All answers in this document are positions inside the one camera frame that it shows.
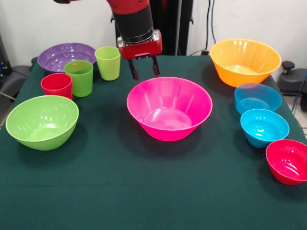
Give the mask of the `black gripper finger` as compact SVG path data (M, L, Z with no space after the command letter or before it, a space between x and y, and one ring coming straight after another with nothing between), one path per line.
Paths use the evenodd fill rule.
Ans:
M152 56L152 60L153 60L153 72L154 72L155 76L159 76L160 75L160 70L159 70L159 66L158 66L158 61L157 61L156 55Z
M133 78L135 80L138 80L139 79L139 74L138 74L138 71L136 70L136 68L134 66L133 60L129 59L128 62L129 62L129 67L130 67L130 70L131 70Z

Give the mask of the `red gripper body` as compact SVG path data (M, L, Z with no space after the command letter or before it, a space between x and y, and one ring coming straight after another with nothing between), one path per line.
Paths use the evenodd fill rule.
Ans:
M143 56L154 56L162 53L162 35L160 30L154 30L149 40L141 43L128 44L122 37L117 38L117 47L124 59L136 59Z

